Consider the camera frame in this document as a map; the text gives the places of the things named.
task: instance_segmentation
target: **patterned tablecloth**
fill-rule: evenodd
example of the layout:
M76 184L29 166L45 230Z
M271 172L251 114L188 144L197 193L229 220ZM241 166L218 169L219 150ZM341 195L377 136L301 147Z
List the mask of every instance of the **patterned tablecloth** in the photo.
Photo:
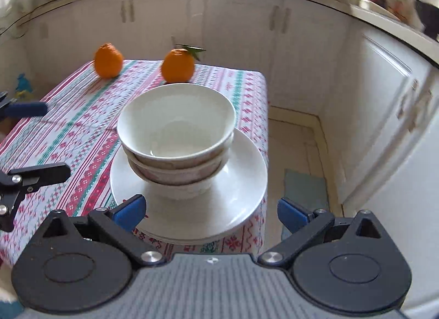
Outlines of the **patterned tablecloth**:
M14 264L35 230L53 209L69 216L86 215L100 207L116 206L110 191L111 161L120 147L118 115L130 100L164 83L161 61L124 62L119 77L103 80L88 63L65 79L45 98L49 113L40 119L22 119L0 144L3 171L23 166L66 162L72 176L63 183L41 188L21 203L11 233L0 231L0 257ZM257 72L198 65L192 83L214 88L236 109L236 127L258 146L267 159L266 82ZM200 246L177 246L135 235L166 257L174 252L252 252L263 244L266 199L235 233Z

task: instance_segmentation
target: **gray ribbed surface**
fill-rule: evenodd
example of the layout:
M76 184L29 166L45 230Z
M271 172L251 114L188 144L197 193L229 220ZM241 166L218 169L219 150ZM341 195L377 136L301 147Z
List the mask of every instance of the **gray ribbed surface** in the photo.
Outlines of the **gray ribbed surface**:
M329 319L306 302L284 272L255 264L250 255L177 254L166 266L142 269L131 287L102 308L70 319ZM381 319L402 319L397 312ZM27 309L19 319L62 318Z

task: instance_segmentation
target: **red and white tablecloth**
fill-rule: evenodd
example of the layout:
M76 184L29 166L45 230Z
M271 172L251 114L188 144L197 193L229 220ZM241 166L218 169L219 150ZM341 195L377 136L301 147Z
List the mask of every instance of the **red and white tablecloth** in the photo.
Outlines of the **red and white tablecloth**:
M69 216L86 215L116 203L110 190L111 161L120 147L116 122L130 100L164 83L161 61L126 60L119 77L99 78L92 63L82 66L53 89L43 101L49 113L22 119L0 145L3 171L24 166L66 162L72 176L63 184L41 188L21 203L11 233L0 231L0 257L13 265L35 230L54 209ZM258 72L198 65L192 83L206 85L233 103L236 127L258 146L267 159L266 82ZM263 245L266 215L264 198L257 211L234 234L199 246L177 246L135 235L151 242L166 257L175 252L257 254Z

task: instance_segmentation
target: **bowl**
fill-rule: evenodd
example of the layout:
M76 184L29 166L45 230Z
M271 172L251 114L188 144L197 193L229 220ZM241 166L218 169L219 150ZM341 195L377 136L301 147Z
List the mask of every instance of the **bowl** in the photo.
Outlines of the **bowl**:
M133 172L142 180L148 182L151 185L151 189L158 195L164 196L165 198L171 198L174 200L188 200L194 198L195 196L201 195L207 190L209 190L212 185L213 178L224 168L228 159L223 160L216 171L201 181L188 185L164 185L155 183L148 178L146 178L139 170L136 164L134 164L130 159L128 163L133 170Z
M117 132L144 165L192 168L224 150L235 117L233 105L218 91L175 83L153 88L126 105Z
M122 145L128 159L133 162L145 178L164 185L186 185L201 181L213 174L223 160L229 159L229 148L233 142L233 133L225 142L224 150L211 160L193 168L167 170L144 165L129 149Z

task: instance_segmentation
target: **orange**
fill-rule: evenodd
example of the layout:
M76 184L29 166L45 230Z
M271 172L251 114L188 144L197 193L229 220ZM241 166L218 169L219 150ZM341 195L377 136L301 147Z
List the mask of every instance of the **orange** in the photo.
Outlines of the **orange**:
M122 65L122 54L110 43L102 45L94 55L94 69L103 79L111 79L119 75Z
M194 71L194 57L186 49L173 49L163 60L162 76L168 83L189 81Z

